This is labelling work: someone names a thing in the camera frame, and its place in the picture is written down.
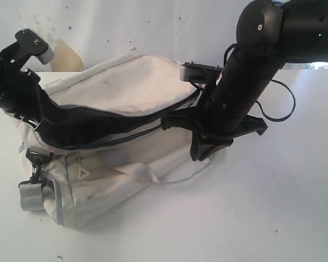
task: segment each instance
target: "white backdrop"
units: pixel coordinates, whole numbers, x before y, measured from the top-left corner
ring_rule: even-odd
[[[1,0],[0,51],[30,28],[56,51],[53,71],[79,71],[136,46],[179,61],[221,65],[251,0]],[[29,67],[51,71],[32,59]]]

